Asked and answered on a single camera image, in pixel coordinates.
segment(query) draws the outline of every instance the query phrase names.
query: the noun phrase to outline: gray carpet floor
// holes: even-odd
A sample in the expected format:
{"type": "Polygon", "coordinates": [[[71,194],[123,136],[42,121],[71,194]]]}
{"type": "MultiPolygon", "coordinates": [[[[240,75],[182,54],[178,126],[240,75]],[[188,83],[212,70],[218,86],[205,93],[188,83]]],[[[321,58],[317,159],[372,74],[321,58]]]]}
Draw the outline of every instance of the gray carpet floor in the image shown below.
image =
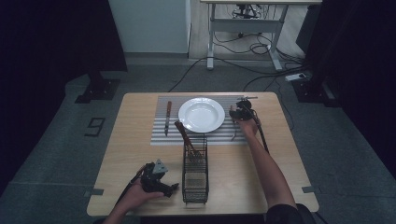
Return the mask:
{"type": "MultiPolygon", "coordinates": [[[[65,86],[66,97],[40,142],[0,199],[0,223],[93,223],[87,192],[95,183],[106,145],[127,92],[167,92],[193,63],[187,59],[131,60],[129,72],[104,72],[120,79],[112,101],[75,104],[87,76],[65,86]],[[106,118],[98,137],[91,118],[106,118]]],[[[261,71],[271,66],[242,63],[261,71]]],[[[174,91],[241,91],[261,74],[216,62],[213,71],[196,64],[174,91]]],[[[328,223],[395,223],[396,181],[342,108],[299,103],[284,77],[261,78],[247,91],[273,91],[281,100],[297,148],[328,223]]],[[[323,223],[315,216],[317,223],[323,223]]],[[[124,223],[139,223],[128,217],[124,223]]]]}

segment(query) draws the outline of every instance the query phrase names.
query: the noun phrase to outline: dish rack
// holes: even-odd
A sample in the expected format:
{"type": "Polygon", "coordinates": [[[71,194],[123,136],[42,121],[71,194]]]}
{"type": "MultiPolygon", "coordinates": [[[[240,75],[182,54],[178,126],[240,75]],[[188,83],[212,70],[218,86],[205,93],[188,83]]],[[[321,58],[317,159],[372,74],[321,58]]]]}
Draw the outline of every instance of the dish rack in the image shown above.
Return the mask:
{"type": "Polygon", "coordinates": [[[194,153],[191,153],[189,147],[184,146],[183,202],[206,203],[209,193],[207,139],[205,136],[191,138],[191,144],[194,146],[194,153]]]}

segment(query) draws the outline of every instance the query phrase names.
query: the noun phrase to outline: table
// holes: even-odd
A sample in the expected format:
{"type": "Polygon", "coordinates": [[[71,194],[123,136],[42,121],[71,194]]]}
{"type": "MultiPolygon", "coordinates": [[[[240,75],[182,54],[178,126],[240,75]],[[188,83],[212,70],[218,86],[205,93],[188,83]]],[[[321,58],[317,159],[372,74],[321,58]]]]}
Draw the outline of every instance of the table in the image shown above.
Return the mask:
{"type": "Polygon", "coordinates": [[[279,56],[276,51],[276,45],[285,22],[289,5],[318,5],[322,0],[201,0],[202,3],[210,4],[211,15],[209,25],[209,44],[207,50],[207,69],[214,68],[214,44],[213,36],[218,32],[251,32],[251,33],[273,33],[274,39],[271,45],[268,45],[268,53],[276,70],[282,70],[279,62],[279,56]],[[278,21],[276,20],[246,20],[246,19],[219,19],[216,18],[216,4],[257,4],[257,5],[284,5],[282,14],[278,21]]]}
{"type": "MultiPolygon", "coordinates": [[[[127,93],[110,136],[106,154],[96,179],[87,212],[90,216],[110,213],[128,181],[144,164],[161,159],[169,172],[162,178],[167,185],[181,184],[182,146],[151,146],[150,138],[159,96],[245,95],[257,96],[250,102],[262,121],[265,138],[274,160],[286,177],[297,203],[312,212],[318,201],[310,187],[303,162],[276,95],[272,92],[171,92],[127,93]]],[[[171,198],[149,201],[137,208],[138,216],[185,216],[262,214],[268,209],[248,145],[208,146],[209,196],[206,204],[185,204],[181,189],[171,198]]]]}

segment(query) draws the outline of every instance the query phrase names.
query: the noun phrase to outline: knife handle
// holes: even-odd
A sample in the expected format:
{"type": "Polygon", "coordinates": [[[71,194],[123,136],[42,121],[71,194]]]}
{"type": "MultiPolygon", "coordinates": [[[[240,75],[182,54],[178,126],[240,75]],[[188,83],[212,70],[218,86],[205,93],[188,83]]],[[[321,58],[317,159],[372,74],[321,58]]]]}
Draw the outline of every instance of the knife handle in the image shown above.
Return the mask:
{"type": "Polygon", "coordinates": [[[178,120],[175,122],[175,125],[176,125],[178,131],[181,133],[181,136],[183,137],[184,145],[192,146],[191,140],[186,134],[186,130],[184,129],[183,123],[178,120]]]}
{"type": "Polygon", "coordinates": [[[166,107],[166,117],[171,116],[172,101],[168,101],[168,106],[166,107]]]}

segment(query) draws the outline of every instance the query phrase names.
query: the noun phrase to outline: floor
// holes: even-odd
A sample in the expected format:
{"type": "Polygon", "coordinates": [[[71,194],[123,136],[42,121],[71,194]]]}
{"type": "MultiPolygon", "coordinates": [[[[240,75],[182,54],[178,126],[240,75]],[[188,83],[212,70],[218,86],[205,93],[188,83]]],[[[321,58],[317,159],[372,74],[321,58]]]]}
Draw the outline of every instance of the floor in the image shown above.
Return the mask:
{"type": "MultiPolygon", "coordinates": [[[[275,92],[317,195],[318,213],[326,222],[395,223],[396,181],[342,108],[299,103],[284,76],[264,77],[252,72],[274,72],[265,55],[234,54],[219,48],[216,49],[219,57],[232,59],[230,62],[244,67],[216,62],[215,69],[207,71],[205,61],[191,67],[196,62],[194,59],[205,57],[207,34],[206,5],[198,4],[198,0],[192,0],[191,4],[205,13],[198,10],[192,13],[189,59],[127,58],[128,72],[103,73],[106,78],[120,79],[111,101],[74,103],[89,83],[87,76],[65,86],[66,97],[61,108],[0,198],[0,223],[93,223],[99,217],[88,216],[86,208],[123,94],[166,92],[183,77],[173,91],[241,91],[246,87],[246,91],[275,92]],[[106,118],[97,137],[84,135],[90,131],[92,118],[106,118]]],[[[219,8],[226,12],[225,16],[232,9],[233,6],[219,8]]],[[[284,44],[279,43],[280,49],[293,56],[304,57],[294,41],[288,40],[295,39],[304,11],[304,7],[290,8],[290,18],[281,35],[284,44]]],[[[224,40],[236,37],[237,34],[218,36],[224,40]]],[[[252,42],[243,44],[235,41],[229,47],[243,50],[256,40],[252,38],[252,42]]],[[[318,215],[314,217],[317,223],[325,223],[318,215]]],[[[140,221],[139,217],[127,217],[123,223],[140,221]]]]}

